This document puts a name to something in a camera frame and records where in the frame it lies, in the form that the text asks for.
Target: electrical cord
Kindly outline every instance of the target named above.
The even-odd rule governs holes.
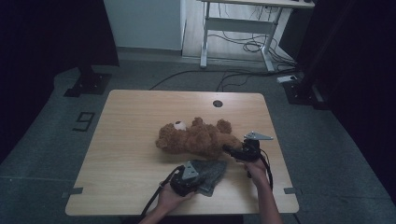
[[[230,16],[228,15],[227,7],[226,7],[225,4],[224,4],[224,6],[225,6],[225,12],[226,12],[227,16],[230,17]],[[265,10],[265,12],[268,13],[268,19],[267,19],[268,21],[271,19],[271,14],[272,14],[272,12],[273,12],[273,8],[272,8],[272,7],[269,7],[269,8],[270,8],[269,11]],[[253,11],[253,13],[250,15],[249,18],[251,18],[251,17],[254,15],[254,13],[257,11],[257,9],[258,9],[258,6],[255,6],[254,11]],[[219,10],[219,16],[221,17],[220,3],[219,3],[219,8],[218,8],[218,10]],[[257,18],[258,21],[260,20],[260,18],[261,18],[261,16],[262,16],[263,10],[264,10],[264,7],[262,7],[262,10],[261,10],[260,14],[258,14],[258,18]],[[226,41],[229,41],[229,42],[232,42],[232,43],[235,43],[235,44],[243,45],[243,50],[244,50],[244,51],[253,52],[253,53],[254,53],[254,52],[261,51],[262,48],[264,47],[265,43],[266,43],[266,40],[267,40],[267,35],[257,35],[257,36],[254,36],[254,34],[252,34],[252,37],[251,37],[251,38],[242,38],[242,39],[239,38],[239,39],[237,39],[237,38],[230,38],[230,37],[228,37],[228,36],[225,34],[224,31],[223,31],[222,33],[223,33],[224,36],[221,36],[221,35],[209,35],[209,36],[219,37],[219,38],[222,38],[222,39],[224,39],[224,40],[226,40]],[[260,42],[260,41],[257,41],[257,40],[256,40],[256,38],[263,37],[263,36],[265,37],[265,39],[264,39],[263,42]],[[246,41],[246,40],[250,40],[250,41],[248,41],[248,42],[243,42],[243,43],[237,42],[237,41]],[[275,40],[276,45],[275,45],[275,47],[274,47],[273,49],[272,49],[271,47],[269,48],[269,53],[270,53],[271,56],[274,58],[274,60],[275,60],[277,63],[282,63],[282,65],[288,65],[288,66],[290,66],[290,67],[295,67],[297,63],[296,63],[294,60],[291,60],[291,59],[282,57],[282,56],[280,56],[280,55],[278,55],[278,54],[276,53],[276,48],[277,48],[277,46],[278,46],[278,43],[277,43],[277,40],[276,40],[276,39],[273,38],[273,40]]]
[[[220,87],[222,87],[221,91],[224,91],[224,87],[226,87],[226,86],[242,86],[242,85],[245,85],[247,83],[247,80],[250,77],[269,77],[269,76],[275,76],[275,75],[280,75],[280,74],[296,73],[296,72],[299,72],[299,71],[300,70],[298,70],[298,69],[291,68],[291,69],[285,69],[285,70],[274,72],[274,73],[263,73],[263,72],[261,72],[261,73],[253,73],[253,72],[250,72],[250,73],[231,74],[231,75],[228,75],[228,76],[224,76],[223,75],[218,87],[216,88],[216,91],[219,91]],[[247,79],[241,84],[227,84],[225,86],[222,85],[225,79],[230,78],[230,77],[237,77],[237,76],[247,76]]]
[[[172,176],[175,174],[176,171],[180,171],[181,169],[183,169],[183,165],[178,166],[177,168],[175,168],[175,170],[173,170],[171,172],[171,174],[166,177],[166,179],[160,184],[160,186],[157,188],[157,190],[155,191],[155,193],[152,195],[152,197],[150,198],[150,200],[148,201],[148,204],[146,204],[146,207],[143,209],[142,214],[140,215],[140,219],[143,219],[146,216],[147,211],[149,210],[149,207],[151,206],[152,202],[154,202],[155,198],[157,198],[158,194],[160,193],[160,191],[163,189],[163,187],[165,187],[165,185],[171,180]]]
[[[265,158],[264,158],[264,156],[260,153],[260,160],[262,161],[262,163],[265,166],[265,170],[266,170],[266,172],[268,174],[268,182],[270,184],[271,190],[273,190],[273,188],[274,188],[274,178],[273,178],[273,175],[272,175],[272,172],[271,172],[271,164],[270,164],[270,159],[268,157],[268,154],[264,150],[262,150],[260,148],[260,145],[258,145],[258,147],[255,147],[254,145],[256,145],[256,144],[249,144],[246,141],[245,141],[245,144],[248,145],[251,148],[254,148],[254,150],[256,150],[256,151],[259,150],[260,152],[263,152],[265,154]],[[249,172],[247,172],[247,176],[249,178],[251,178],[251,174]]]
[[[154,86],[152,86],[148,90],[152,91],[154,88],[156,88],[157,86],[159,86],[160,84],[164,83],[166,80],[168,80],[168,79],[170,79],[172,77],[180,76],[180,75],[183,75],[183,74],[186,74],[186,73],[194,73],[194,72],[200,72],[200,73],[210,73],[210,72],[223,73],[223,72],[226,72],[226,71],[224,71],[224,70],[221,70],[221,71],[220,70],[189,70],[189,71],[178,72],[178,73],[175,73],[175,74],[173,74],[173,75],[171,75],[169,77],[164,78],[163,80],[161,80],[160,82],[158,82],[157,84],[155,84]]]
[[[294,216],[294,218],[296,219],[297,223],[298,223],[298,224],[301,224],[300,219],[297,217],[297,215],[296,215],[295,213],[293,213],[293,216]]]

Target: controller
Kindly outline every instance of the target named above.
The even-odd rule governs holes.
[[[170,185],[176,194],[185,197],[190,192],[198,190],[198,187],[203,182],[204,180],[199,176],[198,172],[196,172],[192,164],[188,161],[178,173],[174,174]]]
[[[223,150],[225,153],[234,157],[238,161],[256,161],[260,158],[260,142],[258,140],[245,139],[242,143],[242,148],[232,148],[224,145]]]

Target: wooden table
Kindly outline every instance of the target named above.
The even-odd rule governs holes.
[[[201,49],[200,66],[206,68],[207,64],[207,32],[214,31],[229,31],[239,33],[261,34],[268,35],[264,47],[261,49],[262,57],[269,72],[275,72],[272,64],[272,57],[269,53],[271,42],[274,38],[276,27],[284,7],[289,8],[313,8],[315,4],[304,2],[304,0],[198,0],[206,3],[205,26],[204,26],[204,42]],[[236,20],[228,18],[211,18],[209,15],[210,3],[226,3],[238,5],[255,5],[263,7],[278,7],[276,17],[273,21],[251,21],[251,20]]]
[[[214,107],[216,100],[223,106]],[[75,189],[83,191],[70,195],[66,214],[140,215],[159,182],[174,168],[188,160],[202,160],[190,154],[169,155],[155,146],[163,125],[183,120],[190,126],[195,117],[212,124],[218,119],[230,121],[240,140],[251,131],[273,136],[272,141],[261,141],[261,146],[270,158],[276,204],[281,213],[298,211],[296,196],[284,191],[292,184],[261,94],[112,91],[75,184]],[[220,159],[227,161],[228,167],[213,196],[197,194],[173,215],[258,213],[257,192],[242,164],[226,154]]]

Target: black curtain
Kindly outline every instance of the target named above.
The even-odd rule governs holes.
[[[396,3],[319,0],[298,62],[396,203]]]
[[[53,90],[81,64],[119,65],[103,1],[0,1],[0,161]]]

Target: brown teddy bear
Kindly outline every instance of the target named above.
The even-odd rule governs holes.
[[[190,152],[216,160],[222,153],[222,146],[242,147],[241,141],[231,134],[231,123],[220,119],[216,126],[204,124],[201,118],[195,118],[190,128],[182,122],[169,123],[160,129],[156,146],[171,154]]]

